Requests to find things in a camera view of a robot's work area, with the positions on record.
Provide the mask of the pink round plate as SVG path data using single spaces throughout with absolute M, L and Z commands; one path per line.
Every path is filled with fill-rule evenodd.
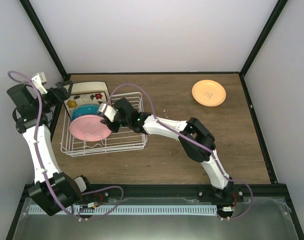
M 101 121 L 98 115 L 83 115 L 70 123 L 69 131 L 77 139 L 86 142 L 101 141 L 111 135 L 111 130 Z

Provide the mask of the teal dotted plate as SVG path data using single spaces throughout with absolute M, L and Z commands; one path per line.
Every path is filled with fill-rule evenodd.
M 85 116 L 85 115 L 99 115 L 98 109 L 100 105 L 96 104 L 85 104 L 77 107 L 71 114 L 71 121 L 74 121 L 76 118 Z

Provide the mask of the orange round plate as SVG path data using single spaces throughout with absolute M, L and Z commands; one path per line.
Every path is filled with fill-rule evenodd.
M 192 96 L 194 100 L 207 107 L 216 107 L 222 104 L 226 99 L 226 90 L 224 87 L 213 80 L 200 80 L 192 87 Z

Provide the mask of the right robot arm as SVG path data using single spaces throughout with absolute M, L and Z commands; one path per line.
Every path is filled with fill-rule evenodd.
M 101 104 L 98 112 L 103 117 L 101 122 L 113 133 L 125 126 L 137 134 L 159 135 L 179 141 L 186 155 L 204 168 L 214 197 L 224 202 L 232 195 L 232 178 L 219 160 L 215 138 L 198 119 L 168 120 L 138 112 L 125 98 L 117 100 L 113 106 Z

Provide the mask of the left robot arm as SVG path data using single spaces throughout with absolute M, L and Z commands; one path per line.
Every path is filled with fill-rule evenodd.
M 27 77 L 10 70 L 7 75 L 17 83 L 6 92 L 15 104 L 12 118 L 16 130 L 28 144 L 33 162 L 34 180 L 28 194 L 49 216 L 60 211 L 74 215 L 74 204 L 90 201 L 94 189 L 85 176 L 71 178 L 60 170 L 52 149 L 47 118 L 53 107 L 71 96 L 73 83 L 58 82 L 55 87 L 46 89 L 44 73 Z

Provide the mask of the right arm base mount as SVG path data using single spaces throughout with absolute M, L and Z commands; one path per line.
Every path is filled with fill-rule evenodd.
M 236 202 L 243 202 L 244 198 L 239 195 L 240 189 L 236 186 L 231 186 L 227 190 L 220 190 L 211 185 L 201 185 L 197 188 L 198 197 L 203 202 L 211 202 L 212 204 L 231 204 L 236 199 Z

